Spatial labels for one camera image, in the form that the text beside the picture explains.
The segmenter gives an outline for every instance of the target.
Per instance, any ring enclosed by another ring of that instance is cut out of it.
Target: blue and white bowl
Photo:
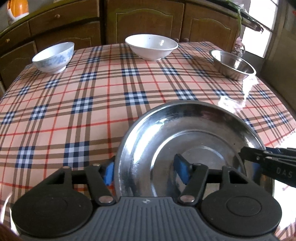
[[[74,52],[74,43],[66,42],[53,45],[36,54],[32,62],[41,72],[57,74],[70,62]]]

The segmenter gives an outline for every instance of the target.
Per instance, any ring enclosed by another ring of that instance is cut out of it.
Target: table
[[[266,146],[280,146],[296,121],[262,81],[236,82],[217,72],[211,49],[218,48],[180,43],[153,62],[126,44],[105,45],[76,51],[56,75],[26,66],[0,101],[1,207],[11,192],[8,206],[62,166],[107,162],[139,116],[176,99],[224,107]]]

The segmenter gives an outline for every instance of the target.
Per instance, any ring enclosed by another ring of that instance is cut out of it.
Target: stainless steel plate
[[[243,146],[265,148],[247,124],[220,107],[199,101],[160,105],[140,117],[119,146],[116,194],[178,197],[184,185],[173,173],[177,153],[212,169],[234,166],[272,193],[272,180],[262,176],[256,164],[240,159]],[[205,195],[216,190],[218,185],[208,184]]]

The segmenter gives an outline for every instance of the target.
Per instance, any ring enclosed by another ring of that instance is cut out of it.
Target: white bowl
[[[74,43],[66,42],[53,45],[36,54],[32,62],[42,72],[57,74],[70,62],[74,52]]]
[[[136,55],[152,61],[160,60],[178,48],[176,41],[153,34],[132,35],[126,38],[126,43]]]

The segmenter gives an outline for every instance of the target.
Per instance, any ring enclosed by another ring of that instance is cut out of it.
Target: metal plate
[[[231,165],[273,193],[272,179],[257,164],[240,159],[243,146],[265,149],[244,121],[224,109],[199,101],[174,101],[141,116],[125,134],[115,160],[117,196],[171,196],[184,189],[173,173],[174,155],[211,169]],[[208,184],[205,195],[218,190]]]

